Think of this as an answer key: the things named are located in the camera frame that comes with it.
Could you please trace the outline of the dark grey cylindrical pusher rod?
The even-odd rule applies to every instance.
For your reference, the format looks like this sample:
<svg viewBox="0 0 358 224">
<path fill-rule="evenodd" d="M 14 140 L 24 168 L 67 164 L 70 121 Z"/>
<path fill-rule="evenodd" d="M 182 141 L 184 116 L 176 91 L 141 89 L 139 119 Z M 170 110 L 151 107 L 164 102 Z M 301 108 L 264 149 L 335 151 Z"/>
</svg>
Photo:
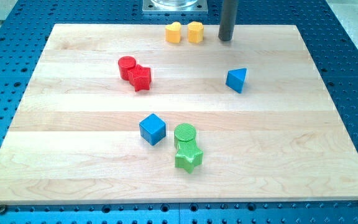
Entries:
<svg viewBox="0 0 358 224">
<path fill-rule="evenodd" d="M 224 0 L 221 9 L 218 38 L 221 41 L 230 41 L 236 24 L 239 0 Z"/>
</svg>

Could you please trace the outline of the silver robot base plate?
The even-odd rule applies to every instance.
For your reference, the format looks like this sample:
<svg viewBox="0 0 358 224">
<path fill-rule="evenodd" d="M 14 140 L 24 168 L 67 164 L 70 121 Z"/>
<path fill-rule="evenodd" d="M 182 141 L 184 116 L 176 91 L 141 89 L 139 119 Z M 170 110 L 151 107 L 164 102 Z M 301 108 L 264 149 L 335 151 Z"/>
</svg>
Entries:
<svg viewBox="0 0 358 224">
<path fill-rule="evenodd" d="M 146 14 L 174 12 L 208 12 L 207 0 L 142 0 L 142 11 Z"/>
</svg>

